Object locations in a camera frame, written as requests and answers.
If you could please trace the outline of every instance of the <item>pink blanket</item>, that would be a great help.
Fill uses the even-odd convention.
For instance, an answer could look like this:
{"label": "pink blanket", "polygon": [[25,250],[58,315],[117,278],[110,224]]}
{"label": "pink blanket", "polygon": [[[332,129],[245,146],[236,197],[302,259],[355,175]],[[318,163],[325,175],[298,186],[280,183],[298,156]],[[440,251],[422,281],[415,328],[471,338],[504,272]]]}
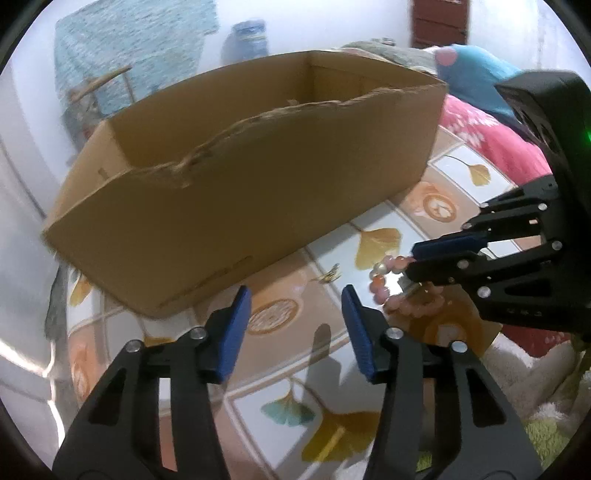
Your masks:
{"label": "pink blanket", "polygon": [[517,185],[551,173],[542,151],[493,116],[447,95],[440,125],[467,142]]}

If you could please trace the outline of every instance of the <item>blue rubber pad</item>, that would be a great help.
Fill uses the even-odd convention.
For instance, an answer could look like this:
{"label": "blue rubber pad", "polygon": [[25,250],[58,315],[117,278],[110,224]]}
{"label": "blue rubber pad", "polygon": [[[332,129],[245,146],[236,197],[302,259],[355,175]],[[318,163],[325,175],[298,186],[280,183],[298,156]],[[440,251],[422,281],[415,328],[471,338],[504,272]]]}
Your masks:
{"label": "blue rubber pad", "polygon": [[361,305],[353,285],[347,285],[343,289],[340,300],[343,318],[353,345],[357,365],[360,372],[371,382],[376,374],[372,342],[369,340],[369,335],[363,325],[363,305]]}
{"label": "blue rubber pad", "polygon": [[245,286],[240,287],[230,307],[228,326],[218,343],[217,375],[222,382],[226,381],[236,365],[248,319],[251,317],[251,303],[251,291]]}
{"label": "blue rubber pad", "polygon": [[455,233],[450,236],[442,236],[437,240],[420,242],[413,247],[413,257],[417,261],[425,261],[466,251],[478,253],[488,245],[486,236],[487,232],[463,235]]}

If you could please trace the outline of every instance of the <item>white bead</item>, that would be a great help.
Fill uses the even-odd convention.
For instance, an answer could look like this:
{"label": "white bead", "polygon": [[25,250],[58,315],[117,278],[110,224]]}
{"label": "white bead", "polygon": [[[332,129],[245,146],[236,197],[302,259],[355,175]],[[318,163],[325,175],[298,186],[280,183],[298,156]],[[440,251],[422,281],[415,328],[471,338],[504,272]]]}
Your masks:
{"label": "white bead", "polygon": [[374,272],[376,272],[378,275],[386,275],[388,273],[390,273],[390,270],[388,269],[388,267],[386,265],[384,265],[382,262],[378,262],[374,265]]}

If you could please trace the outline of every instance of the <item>cardboard box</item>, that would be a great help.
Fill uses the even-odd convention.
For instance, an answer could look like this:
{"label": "cardboard box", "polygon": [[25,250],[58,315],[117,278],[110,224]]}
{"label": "cardboard box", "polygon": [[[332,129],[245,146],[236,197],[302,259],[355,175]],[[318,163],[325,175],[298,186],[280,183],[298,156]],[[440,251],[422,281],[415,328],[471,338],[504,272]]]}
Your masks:
{"label": "cardboard box", "polygon": [[212,70],[102,122],[44,236],[130,309],[171,315],[418,182],[445,94],[340,52]]}

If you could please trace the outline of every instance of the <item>brown door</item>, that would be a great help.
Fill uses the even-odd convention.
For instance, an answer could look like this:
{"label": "brown door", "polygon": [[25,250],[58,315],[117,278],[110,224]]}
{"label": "brown door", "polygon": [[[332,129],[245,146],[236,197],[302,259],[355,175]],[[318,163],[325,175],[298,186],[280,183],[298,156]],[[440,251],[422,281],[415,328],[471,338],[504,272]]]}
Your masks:
{"label": "brown door", "polygon": [[470,0],[414,0],[413,47],[466,44]]}

